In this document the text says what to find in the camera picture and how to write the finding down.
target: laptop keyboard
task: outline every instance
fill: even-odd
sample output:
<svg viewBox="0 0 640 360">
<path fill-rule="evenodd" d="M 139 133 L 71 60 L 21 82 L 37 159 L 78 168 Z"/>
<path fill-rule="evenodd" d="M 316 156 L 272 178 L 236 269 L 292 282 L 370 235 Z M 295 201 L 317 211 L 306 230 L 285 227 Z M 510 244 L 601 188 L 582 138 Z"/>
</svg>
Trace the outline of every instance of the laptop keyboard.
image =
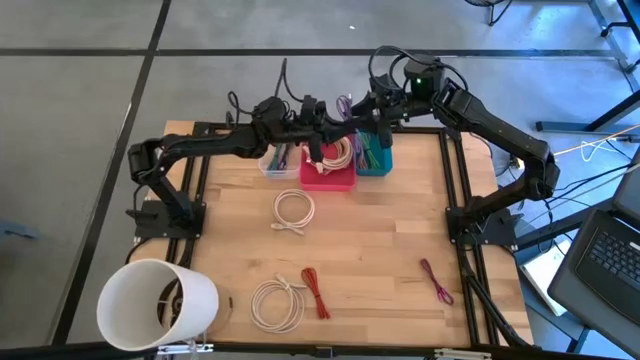
<svg viewBox="0 0 640 360">
<path fill-rule="evenodd" d="M 603 231 L 596 237 L 588 257 L 640 291 L 640 251 L 631 245 Z"/>
</svg>

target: white bucket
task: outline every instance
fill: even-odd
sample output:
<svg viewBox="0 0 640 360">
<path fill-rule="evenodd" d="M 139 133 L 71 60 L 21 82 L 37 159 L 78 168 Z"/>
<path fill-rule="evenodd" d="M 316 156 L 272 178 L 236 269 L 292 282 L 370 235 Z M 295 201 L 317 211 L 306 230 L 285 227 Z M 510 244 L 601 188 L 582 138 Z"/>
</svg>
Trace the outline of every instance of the white bucket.
<svg viewBox="0 0 640 360">
<path fill-rule="evenodd" d="M 162 290 L 178 278 L 182 306 L 169 329 L 158 321 Z M 168 262 L 145 259 L 118 270 L 100 293 L 98 327 L 114 347 L 138 351 L 202 334 L 218 312 L 218 290 L 211 280 L 195 271 Z"/>
</svg>

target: wooden table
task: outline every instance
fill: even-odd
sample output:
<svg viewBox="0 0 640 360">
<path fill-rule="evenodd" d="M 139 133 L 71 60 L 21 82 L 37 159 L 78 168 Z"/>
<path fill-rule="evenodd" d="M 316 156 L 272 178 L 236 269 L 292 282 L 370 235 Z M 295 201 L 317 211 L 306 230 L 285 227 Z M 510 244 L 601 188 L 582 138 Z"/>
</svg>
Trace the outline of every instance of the wooden table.
<svg viewBox="0 0 640 360">
<path fill-rule="evenodd" d="M 165 134 L 189 134 L 193 124 L 169 121 Z M 470 136 L 463 137 L 463 146 L 473 193 L 494 191 L 496 180 L 486 146 Z M 446 230 L 447 190 L 438 137 L 394 135 L 392 151 L 393 171 L 386 177 L 359 177 L 351 193 L 311 192 L 316 213 L 304 237 L 269 227 L 274 222 L 273 199 L 282 190 L 298 188 L 297 180 L 269 180 L 258 169 L 257 160 L 211 158 L 204 195 L 208 209 L 192 269 L 228 289 L 234 311 L 222 330 L 208 333 L 210 341 L 470 345 L 456 255 Z M 463 203 L 453 143 L 450 154 L 458 202 Z M 184 163 L 176 163 L 168 174 L 176 187 L 181 183 Z M 191 194 L 195 193 L 198 169 L 196 162 Z M 299 218 L 306 211 L 302 201 L 296 201 L 282 204 L 285 218 Z M 166 239 L 154 239 L 132 260 L 164 259 L 166 249 Z M 532 342 L 513 258 L 498 247 L 485 246 L 483 250 L 492 298 L 520 336 Z M 418 263 L 423 257 L 453 295 L 453 306 L 438 302 L 433 284 Z M 318 272 L 331 320 L 317 319 L 314 298 L 305 291 L 304 320 L 296 330 L 283 335 L 260 331 L 249 316 L 256 286 L 272 279 L 276 272 L 302 283 L 300 271 L 305 267 Z M 288 301 L 280 295 L 265 301 L 267 320 L 275 322 L 284 315 Z M 475 309 L 481 338 L 486 341 L 477 299 Z"/>
</svg>

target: concrete floor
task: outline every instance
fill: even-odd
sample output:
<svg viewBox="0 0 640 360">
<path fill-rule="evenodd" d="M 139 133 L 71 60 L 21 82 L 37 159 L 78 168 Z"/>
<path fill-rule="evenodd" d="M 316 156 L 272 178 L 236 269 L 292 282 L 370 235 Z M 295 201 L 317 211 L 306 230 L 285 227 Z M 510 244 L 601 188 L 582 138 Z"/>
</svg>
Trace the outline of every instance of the concrete floor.
<svg viewBox="0 0 640 360">
<path fill-rule="evenodd" d="M 607 19 L 619 17 L 602 1 Z M 137 47 L 149 42 L 159 0 L 73 1 L 3 0 L 0 47 Z M 485 25 L 484 9 L 463 1 L 174 1 L 161 48 L 371 48 L 383 43 L 426 49 L 596 49 L 599 37 L 584 4 L 516 2 L 495 27 Z M 635 60 L 640 54 L 626 29 L 614 32 Z M 122 124 L 141 58 L 0 57 L 0 219 L 40 230 L 35 241 L 0 241 L 0 348 L 42 345 L 58 307 L 89 221 L 106 163 Z M 367 88 L 366 58 L 296 57 L 289 79 L 296 93 L 333 99 Z M 156 58 L 130 143 L 160 135 L 166 120 L 220 120 L 226 93 L 237 91 L 250 106 L 269 94 L 281 59 L 275 57 Z M 591 121 L 631 92 L 610 59 L 447 58 L 471 90 L 497 116 L 550 142 L 560 150 L 592 137 L 538 134 L 539 120 Z M 377 64 L 379 70 L 384 61 Z M 322 76 L 311 76 L 311 70 Z M 637 123 L 640 113 L 624 123 Z M 432 119 L 418 119 L 431 124 Z M 635 147 L 619 144 L 632 155 Z M 495 149 L 494 166 L 506 155 Z M 619 154 L 600 152 L 585 165 L 577 152 L 558 159 L 559 185 L 625 163 Z M 507 183 L 509 173 L 499 181 Z M 124 215 L 134 189 L 126 162 L 101 233 L 71 342 L 99 341 L 97 297 L 123 263 L 131 246 L 132 221 Z M 581 200 L 611 195 L 615 184 Z M 525 219 L 543 206 L 527 202 Z M 579 210 L 567 204 L 556 218 Z M 546 217 L 533 223 L 542 226 Z M 534 312 L 529 313 L 536 343 L 562 351 L 569 339 Z M 615 347 L 590 336 L 591 354 Z M 269 358 L 216 354 L 216 358 Z"/>
</svg>

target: red wire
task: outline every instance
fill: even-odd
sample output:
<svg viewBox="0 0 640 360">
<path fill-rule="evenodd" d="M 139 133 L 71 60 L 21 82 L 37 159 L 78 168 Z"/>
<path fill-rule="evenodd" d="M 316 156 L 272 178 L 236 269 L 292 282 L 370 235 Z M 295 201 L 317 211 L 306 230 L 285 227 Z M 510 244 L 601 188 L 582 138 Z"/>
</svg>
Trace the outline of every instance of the red wire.
<svg viewBox="0 0 640 360">
<path fill-rule="evenodd" d="M 453 297 L 449 294 L 447 289 L 442 287 L 442 285 L 440 285 L 438 280 L 436 280 L 436 276 L 433 274 L 433 270 L 431 270 L 431 265 L 429 264 L 427 259 L 420 260 L 420 265 L 422 265 L 422 268 L 424 269 L 424 271 L 426 271 L 427 274 L 429 275 L 429 278 L 431 278 L 433 285 L 435 285 L 436 292 L 438 293 L 438 300 L 440 300 L 440 302 L 443 302 L 447 305 L 453 305 Z"/>
<path fill-rule="evenodd" d="M 318 287 L 318 275 L 316 274 L 316 270 L 314 268 L 306 268 L 302 270 L 300 276 L 316 298 L 318 317 L 320 319 L 331 319 L 331 315 L 329 314 L 327 307 L 324 306 L 324 302 L 322 302 L 322 298 L 320 297 L 320 288 Z"/>
</svg>

